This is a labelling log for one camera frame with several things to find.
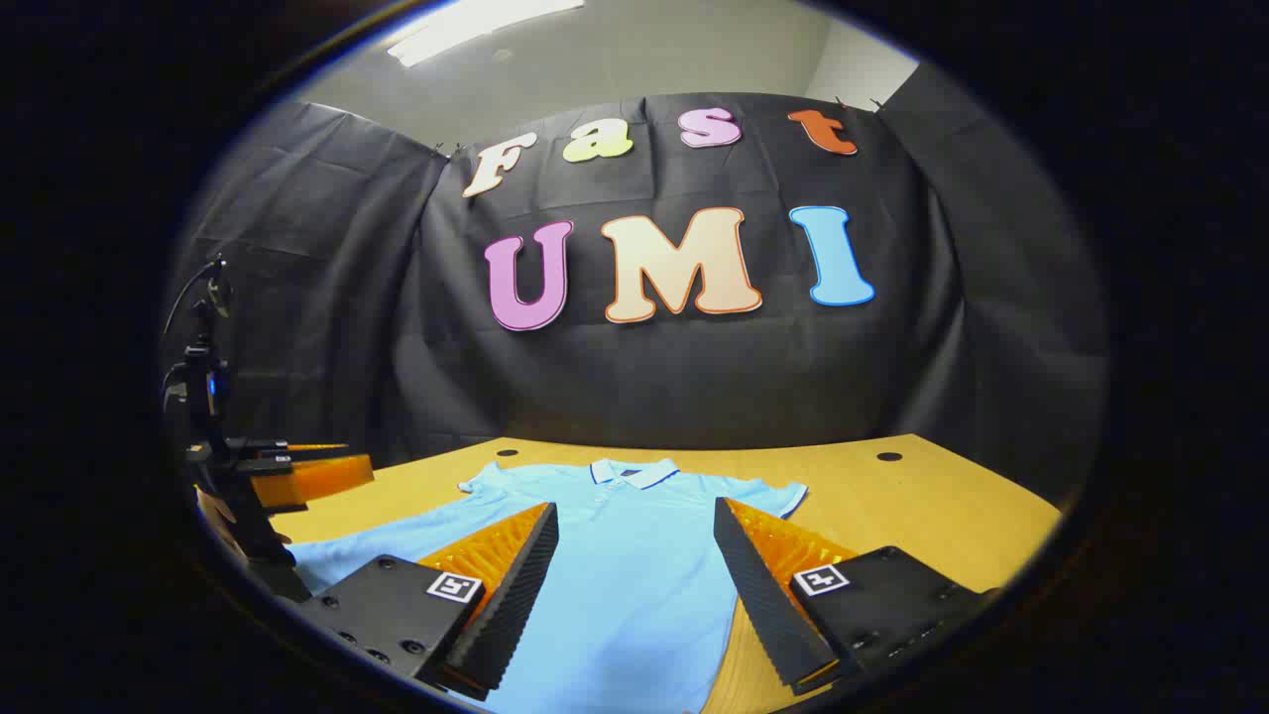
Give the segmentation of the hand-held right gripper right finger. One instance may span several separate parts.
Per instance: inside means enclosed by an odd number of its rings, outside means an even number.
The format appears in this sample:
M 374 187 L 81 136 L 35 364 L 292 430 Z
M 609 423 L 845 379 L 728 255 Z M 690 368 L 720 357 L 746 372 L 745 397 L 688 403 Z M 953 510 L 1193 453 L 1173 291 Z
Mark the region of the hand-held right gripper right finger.
M 780 682 L 794 694 L 858 687 L 924 654 L 987 605 L 900 547 L 857 554 L 718 497 L 713 536 Z

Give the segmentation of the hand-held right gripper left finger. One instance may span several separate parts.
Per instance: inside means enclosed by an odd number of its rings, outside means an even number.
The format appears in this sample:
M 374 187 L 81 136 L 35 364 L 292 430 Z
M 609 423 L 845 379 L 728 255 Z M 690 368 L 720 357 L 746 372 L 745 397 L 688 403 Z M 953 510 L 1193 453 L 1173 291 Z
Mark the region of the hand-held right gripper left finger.
M 539 503 L 416 561 L 371 557 L 299 614 L 381 670 L 478 701 L 503 685 L 560 542 Z

